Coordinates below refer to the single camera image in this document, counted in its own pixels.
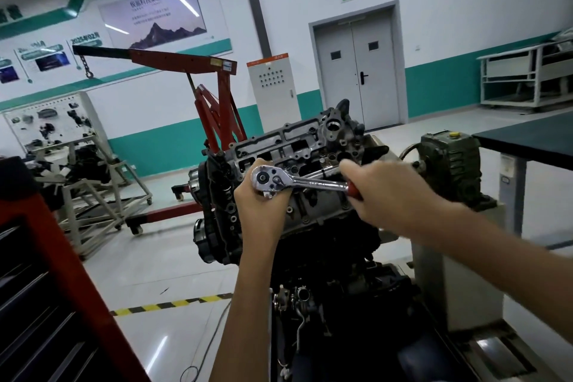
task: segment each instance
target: chain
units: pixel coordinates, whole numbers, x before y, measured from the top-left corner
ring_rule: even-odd
[[[85,68],[85,76],[88,79],[93,79],[93,73],[90,71],[90,67],[88,67],[88,63],[86,62],[85,58],[83,55],[80,55],[80,59],[82,64],[84,64],[84,68]]]

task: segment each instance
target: door frame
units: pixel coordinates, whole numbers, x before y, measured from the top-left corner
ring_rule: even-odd
[[[332,24],[341,23],[344,21],[352,21],[353,19],[359,20],[355,17],[372,15],[379,12],[390,12],[391,25],[392,25],[392,49],[394,52],[394,70],[396,75],[396,90],[398,93],[398,117],[402,124],[408,122],[408,97],[406,94],[406,68],[404,63],[404,45],[402,43],[402,21],[400,20],[400,1],[393,0],[381,5],[373,7],[358,9],[356,11],[348,12],[327,19],[313,21],[308,24],[311,32],[312,52],[315,56],[316,72],[319,79],[320,99],[322,100],[323,109],[326,109],[326,99],[324,96],[323,76],[320,69],[319,54],[316,48],[316,30]]]

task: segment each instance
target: double door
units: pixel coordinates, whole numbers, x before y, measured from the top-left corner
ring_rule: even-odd
[[[327,107],[350,100],[366,130],[400,121],[390,12],[315,31]]]

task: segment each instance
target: person's left hand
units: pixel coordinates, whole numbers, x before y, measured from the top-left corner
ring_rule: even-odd
[[[272,261],[283,233],[291,190],[281,190],[271,199],[257,192],[251,183],[251,173],[260,165],[272,163],[256,159],[234,195],[243,234],[243,255],[254,255],[257,259],[270,257]]]

